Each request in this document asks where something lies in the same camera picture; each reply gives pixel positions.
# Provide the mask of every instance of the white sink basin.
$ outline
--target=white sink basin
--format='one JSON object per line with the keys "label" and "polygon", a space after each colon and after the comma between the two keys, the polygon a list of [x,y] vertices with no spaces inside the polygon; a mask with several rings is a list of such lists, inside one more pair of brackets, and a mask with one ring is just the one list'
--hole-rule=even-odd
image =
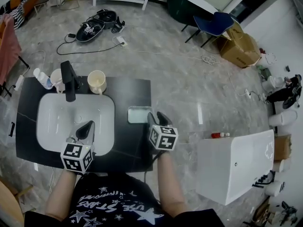
{"label": "white sink basin", "polygon": [[65,94],[49,93],[40,100],[37,118],[37,139],[42,148],[61,152],[71,129],[81,123],[95,122],[96,156],[108,153],[115,141],[115,105],[107,96],[77,94],[69,103]]}

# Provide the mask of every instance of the towel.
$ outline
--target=towel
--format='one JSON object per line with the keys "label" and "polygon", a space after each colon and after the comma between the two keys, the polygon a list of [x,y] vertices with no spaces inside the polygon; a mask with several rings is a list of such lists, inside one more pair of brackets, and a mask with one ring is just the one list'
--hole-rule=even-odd
{"label": "towel", "polygon": [[21,47],[14,30],[14,18],[9,14],[2,15],[5,23],[0,44],[0,85],[3,85],[10,70],[16,64]]}

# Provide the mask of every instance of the cup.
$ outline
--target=cup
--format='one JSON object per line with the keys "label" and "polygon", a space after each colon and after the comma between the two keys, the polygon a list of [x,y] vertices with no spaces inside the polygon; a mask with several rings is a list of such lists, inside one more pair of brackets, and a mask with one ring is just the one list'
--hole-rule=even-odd
{"label": "cup", "polygon": [[102,95],[107,87],[105,74],[100,70],[92,71],[87,77],[87,82],[90,90],[95,94]]}
{"label": "cup", "polygon": [[51,74],[51,83],[56,87],[57,93],[63,93],[65,85],[62,81],[61,69],[56,69]]}

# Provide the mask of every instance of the black faucet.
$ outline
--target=black faucet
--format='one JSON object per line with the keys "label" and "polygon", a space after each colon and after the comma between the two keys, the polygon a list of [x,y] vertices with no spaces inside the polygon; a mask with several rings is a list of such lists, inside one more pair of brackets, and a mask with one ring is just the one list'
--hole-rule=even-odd
{"label": "black faucet", "polygon": [[61,63],[62,82],[65,84],[65,96],[67,102],[76,100],[75,90],[80,88],[78,77],[71,66],[70,61]]}

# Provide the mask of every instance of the blue chair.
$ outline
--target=blue chair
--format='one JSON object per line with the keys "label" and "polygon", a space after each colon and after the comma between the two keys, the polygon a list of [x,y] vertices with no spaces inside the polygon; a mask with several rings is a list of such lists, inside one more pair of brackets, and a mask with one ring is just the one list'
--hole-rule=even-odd
{"label": "blue chair", "polygon": [[221,12],[215,12],[214,17],[211,21],[207,21],[205,19],[202,19],[198,16],[194,16],[194,20],[197,24],[198,30],[190,36],[185,43],[187,43],[192,37],[195,35],[198,35],[201,31],[202,33],[210,34],[211,36],[208,38],[207,41],[201,45],[201,48],[209,42],[212,37],[219,37],[222,35],[227,29],[233,26],[234,20],[231,18],[231,16],[227,13],[221,13]]}

